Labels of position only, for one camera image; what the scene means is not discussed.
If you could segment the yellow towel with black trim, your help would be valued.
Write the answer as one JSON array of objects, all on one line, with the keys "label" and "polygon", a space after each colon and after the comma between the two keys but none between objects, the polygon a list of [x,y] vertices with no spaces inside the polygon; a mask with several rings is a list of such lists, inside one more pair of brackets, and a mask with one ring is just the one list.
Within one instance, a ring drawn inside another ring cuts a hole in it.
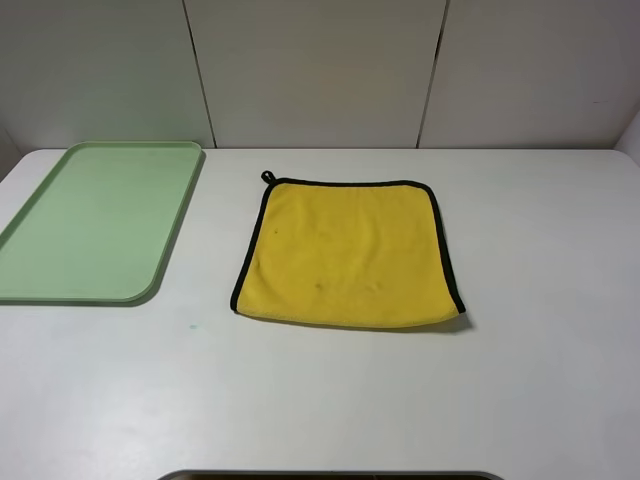
[{"label": "yellow towel with black trim", "polygon": [[231,310],[258,320],[364,330],[465,313],[434,191],[412,180],[267,187]]}]

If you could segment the green plastic tray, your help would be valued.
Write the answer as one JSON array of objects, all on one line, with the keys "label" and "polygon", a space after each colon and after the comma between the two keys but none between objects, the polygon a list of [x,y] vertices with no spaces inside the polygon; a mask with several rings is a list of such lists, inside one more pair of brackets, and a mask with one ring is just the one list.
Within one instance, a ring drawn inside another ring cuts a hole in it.
[{"label": "green plastic tray", "polygon": [[4,305],[142,303],[160,285],[197,183],[194,142],[84,142],[1,233]]}]

